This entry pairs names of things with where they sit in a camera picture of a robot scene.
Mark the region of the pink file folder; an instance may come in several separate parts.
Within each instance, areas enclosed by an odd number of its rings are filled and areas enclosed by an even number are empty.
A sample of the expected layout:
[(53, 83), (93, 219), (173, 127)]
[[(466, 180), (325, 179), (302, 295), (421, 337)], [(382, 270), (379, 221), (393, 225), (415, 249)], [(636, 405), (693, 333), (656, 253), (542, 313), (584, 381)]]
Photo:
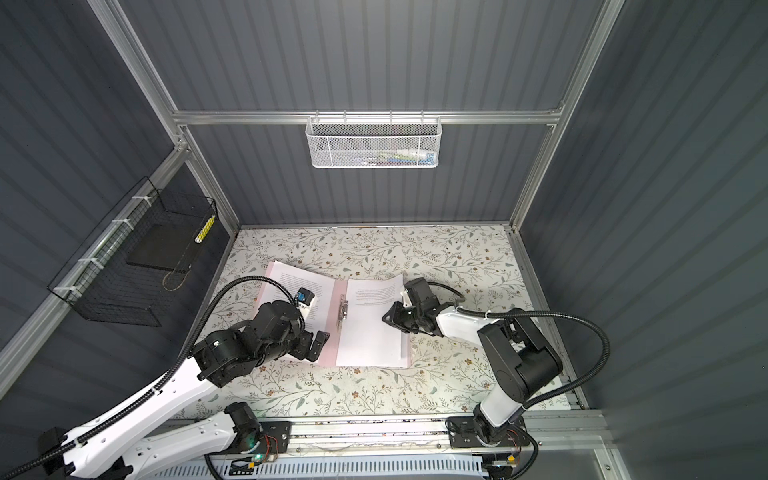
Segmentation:
[(324, 367), (407, 368), (411, 345), (407, 334), (383, 322), (383, 316), (402, 299), (404, 278), (337, 280), (278, 261), (266, 276), (295, 294), (305, 288), (314, 294), (305, 316), (307, 329), (329, 334), (314, 363)]

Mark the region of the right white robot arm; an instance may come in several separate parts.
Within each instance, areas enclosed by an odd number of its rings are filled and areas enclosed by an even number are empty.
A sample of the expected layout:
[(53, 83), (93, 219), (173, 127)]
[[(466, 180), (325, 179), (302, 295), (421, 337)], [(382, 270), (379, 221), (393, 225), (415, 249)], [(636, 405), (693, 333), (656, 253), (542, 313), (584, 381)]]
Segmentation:
[(534, 394), (561, 374), (563, 364), (527, 312), (472, 313), (460, 306), (464, 301), (458, 290), (419, 277), (404, 285), (382, 321), (405, 334), (460, 340), (483, 350), (496, 385), (475, 407), (473, 431), (491, 445), (528, 409)]

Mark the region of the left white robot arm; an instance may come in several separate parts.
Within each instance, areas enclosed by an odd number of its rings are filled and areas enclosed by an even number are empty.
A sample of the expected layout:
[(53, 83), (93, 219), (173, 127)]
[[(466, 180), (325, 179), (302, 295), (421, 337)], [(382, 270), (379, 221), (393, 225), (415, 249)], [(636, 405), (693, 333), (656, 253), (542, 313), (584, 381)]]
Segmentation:
[(38, 440), (46, 475), (95, 478), (172, 414), (233, 380), (285, 355), (317, 360), (329, 335), (306, 329), (315, 303), (305, 288), (291, 300), (264, 303), (253, 319), (208, 334), (169, 372), (107, 413), (69, 431), (48, 430)]

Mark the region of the metal folder clip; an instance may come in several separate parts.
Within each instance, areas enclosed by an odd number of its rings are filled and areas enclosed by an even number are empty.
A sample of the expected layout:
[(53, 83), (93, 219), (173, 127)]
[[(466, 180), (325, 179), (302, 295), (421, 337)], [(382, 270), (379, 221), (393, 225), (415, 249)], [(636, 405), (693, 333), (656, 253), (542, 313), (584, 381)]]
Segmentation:
[(339, 300), (337, 323), (336, 323), (336, 329), (338, 332), (341, 332), (342, 326), (348, 317), (348, 308), (349, 308), (349, 302), (347, 300), (347, 296), (345, 294), (342, 294)]

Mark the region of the yellow marker pen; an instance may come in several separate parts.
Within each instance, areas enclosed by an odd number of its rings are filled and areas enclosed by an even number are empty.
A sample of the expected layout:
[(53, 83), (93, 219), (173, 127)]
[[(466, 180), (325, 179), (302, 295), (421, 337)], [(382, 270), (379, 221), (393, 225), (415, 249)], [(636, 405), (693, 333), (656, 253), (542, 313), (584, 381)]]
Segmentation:
[(196, 244), (202, 244), (203, 243), (203, 241), (206, 239), (208, 233), (210, 232), (210, 230), (214, 226), (215, 222), (216, 222), (216, 215), (213, 214), (213, 215), (211, 215), (206, 220), (206, 222), (203, 224), (203, 226), (200, 228), (200, 230), (196, 234), (196, 236), (194, 238), (194, 242)]

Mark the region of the pens in white basket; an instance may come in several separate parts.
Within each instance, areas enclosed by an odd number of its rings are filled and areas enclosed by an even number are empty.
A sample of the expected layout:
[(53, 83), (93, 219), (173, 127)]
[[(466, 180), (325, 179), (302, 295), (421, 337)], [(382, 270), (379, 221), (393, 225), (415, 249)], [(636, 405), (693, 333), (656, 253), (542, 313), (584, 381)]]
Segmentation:
[(356, 161), (364, 165), (416, 165), (430, 166), (437, 163), (438, 153), (426, 149), (398, 149), (378, 151), (373, 154), (356, 158)]

